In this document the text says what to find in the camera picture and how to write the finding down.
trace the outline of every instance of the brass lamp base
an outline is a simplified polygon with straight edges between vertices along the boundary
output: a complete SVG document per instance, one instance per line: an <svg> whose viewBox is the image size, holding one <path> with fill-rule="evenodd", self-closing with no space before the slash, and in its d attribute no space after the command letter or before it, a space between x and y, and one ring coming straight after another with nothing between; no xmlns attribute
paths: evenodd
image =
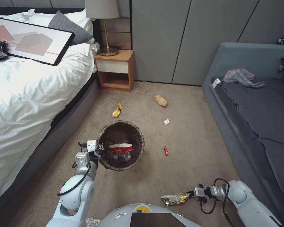
<svg viewBox="0 0 284 227"><path fill-rule="evenodd" d="M113 47L110 47L108 51L107 48L104 47L104 48L100 48L98 53L102 56L113 56L113 55L118 54L119 51L117 48L113 48Z"/></svg>

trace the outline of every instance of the beige carpet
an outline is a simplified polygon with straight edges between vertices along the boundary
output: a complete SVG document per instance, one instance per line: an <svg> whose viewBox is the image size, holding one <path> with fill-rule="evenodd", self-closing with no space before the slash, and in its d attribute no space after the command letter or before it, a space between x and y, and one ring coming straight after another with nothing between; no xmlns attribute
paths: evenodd
<svg viewBox="0 0 284 227"><path fill-rule="evenodd" d="M160 94L166 108L154 102ZM99 91L97 100L80 127L61 149L0 210L0 226L45 226L52 218L61 186L75 173L71 168L79 151L78 142L97 139L101 129L115 121L111 117L118 102L119 120L134 123L145 140L144 154L133 168L115 172L99 166L96 194L88 217L103 219L115 208L130 203L164 207L160 197L187 192L198 183L211 185L215 178L239 179L223 138L200 87L135 82L131 93ZM163 121L170 119L164 126ZM165 156L166 146L169 156ZM203 206L209 211L212 202ZM222 202L206 215L196 199L170 207L202 226L229 226ZM234 205L226 212L235 226L242 226Z"/></svg>

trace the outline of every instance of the nightstand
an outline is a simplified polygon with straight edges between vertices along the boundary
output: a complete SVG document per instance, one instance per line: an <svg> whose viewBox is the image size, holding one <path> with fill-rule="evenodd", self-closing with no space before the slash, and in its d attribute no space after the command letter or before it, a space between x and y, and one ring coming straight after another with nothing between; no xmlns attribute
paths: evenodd
<svg viewBox="0 0 284 227"><path fill-rule="evenodd" d="M133 50L119 50L114 56L97 55L94 59L102 90L131 92L134 82Z"/></svg>

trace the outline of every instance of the white pillow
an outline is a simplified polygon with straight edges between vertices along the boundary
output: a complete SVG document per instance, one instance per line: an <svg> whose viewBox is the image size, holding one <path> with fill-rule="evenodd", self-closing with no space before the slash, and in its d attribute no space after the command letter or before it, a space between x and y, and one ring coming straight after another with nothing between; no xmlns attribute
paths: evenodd
<svg viewBox="0 0 284 227"><path fill-rule="evenodd" d="M33 11L33 14L28 15L28 21L30 24L40 25L44 27L48 27L50 21L53 19L55 14L44 14L44 13L35 13L35 9L30 9ZM72 22L76 23L91 35L92 32L92 20L90 18L86 18L85 9L81 12L68 13L64 14L68 19Z"/></svg>
<svg viewBox="0 0 284 227"><path fill-rule="evenodd" d="M12 15L0 15L0 17L3 17L4 19L9 19L9 20L15 20L15 21L19 21L19 22L28 23L29 15L32 15L34 13L35 13L35 11L32 11L30 9L27 12L16 13L16 14L12 14Z"/></svg>

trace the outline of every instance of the red cup noodle container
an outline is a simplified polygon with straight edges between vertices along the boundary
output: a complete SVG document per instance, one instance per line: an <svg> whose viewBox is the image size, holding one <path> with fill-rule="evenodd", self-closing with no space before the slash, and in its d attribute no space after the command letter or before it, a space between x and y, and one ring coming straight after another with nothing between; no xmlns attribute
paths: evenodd
<svg viewBox="0 0 284 227"><path fill-rule="evenodd" d="M133 146L129 143L122 143L122 144L113 144L109 146L111 152L118 154L118 153L131 153L133 151Z"/></svg>

